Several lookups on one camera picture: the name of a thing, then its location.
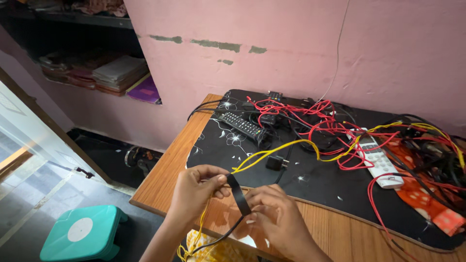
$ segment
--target hand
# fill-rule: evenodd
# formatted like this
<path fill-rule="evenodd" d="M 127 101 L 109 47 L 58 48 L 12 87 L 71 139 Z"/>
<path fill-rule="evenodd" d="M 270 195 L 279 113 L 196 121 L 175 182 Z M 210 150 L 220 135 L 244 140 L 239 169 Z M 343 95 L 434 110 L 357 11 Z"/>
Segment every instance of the hand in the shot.
<path fill-rule="evenodd" d="M 253 211 L 246 219 L 262 226 L 267 239 L 284 256 L 296 262 L 331 261 L 309 233 L 296 202 L 277 184 L 255 188 L 245 198 Z"/>
<path fill-rule="evenodd" d="M 223 187 L 228 173 L 213 165 L 197 165 L 180 172 L 167 218 L 182 219 L 190 226 L 202 214 L 212 194 L 218 199 L 230 196 Z"/>

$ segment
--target purple book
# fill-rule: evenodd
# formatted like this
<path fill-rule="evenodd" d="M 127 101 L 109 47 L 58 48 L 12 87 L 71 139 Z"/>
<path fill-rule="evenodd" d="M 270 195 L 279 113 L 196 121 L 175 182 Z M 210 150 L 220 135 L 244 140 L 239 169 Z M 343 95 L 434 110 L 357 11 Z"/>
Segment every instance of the purple book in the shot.
<path fill-rule="evenodd" d="M 148 103 L 156 103 L 160 99 L 152 76 L 135 85 L 134 88 L 126 93 L 127 96 Z"/>

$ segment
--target door frame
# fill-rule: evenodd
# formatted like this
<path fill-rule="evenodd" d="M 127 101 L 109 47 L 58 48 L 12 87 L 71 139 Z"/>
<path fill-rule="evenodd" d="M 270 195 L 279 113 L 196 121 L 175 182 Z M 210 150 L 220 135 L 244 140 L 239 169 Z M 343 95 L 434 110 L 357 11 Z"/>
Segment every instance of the door frame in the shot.
<path fill-rule="evenodd" d="M 113 180 L 66 134 L 61 127 L 29 96 L 1 67 L 0 81 L 10 89 L 46 126 L 68 145 L 81 159 L 84 160 L 105 182 L 111 184 Z"/>

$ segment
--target teal plastic stool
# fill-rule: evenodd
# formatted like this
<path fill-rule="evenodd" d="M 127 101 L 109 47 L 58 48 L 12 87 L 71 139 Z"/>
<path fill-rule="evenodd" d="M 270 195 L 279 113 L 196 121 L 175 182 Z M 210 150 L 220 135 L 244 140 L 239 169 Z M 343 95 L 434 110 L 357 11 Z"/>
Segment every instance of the teal plastic stool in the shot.
<path fill-rule="evenodd" d="M 128 215 L 116 206 L 95 206 L 63 213 L 42 247 L 42 261 L 84 261 L 115 257 L 120 248 L 113 244 L 118 223 Z"/>

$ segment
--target white circle on stool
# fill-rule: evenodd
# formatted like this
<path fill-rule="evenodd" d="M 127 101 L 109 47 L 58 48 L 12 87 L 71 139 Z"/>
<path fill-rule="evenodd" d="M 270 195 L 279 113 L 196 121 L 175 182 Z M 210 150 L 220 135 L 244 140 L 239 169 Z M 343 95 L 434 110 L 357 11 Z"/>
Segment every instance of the white circle on stool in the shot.
<path fill-rule="evenodd" d="M 80 241 L 85 238 L 92 229 L 92 219 L 89 217 L 81 218 L 76 221 L 68 230 L 68 240 L 71 242 Z"/>

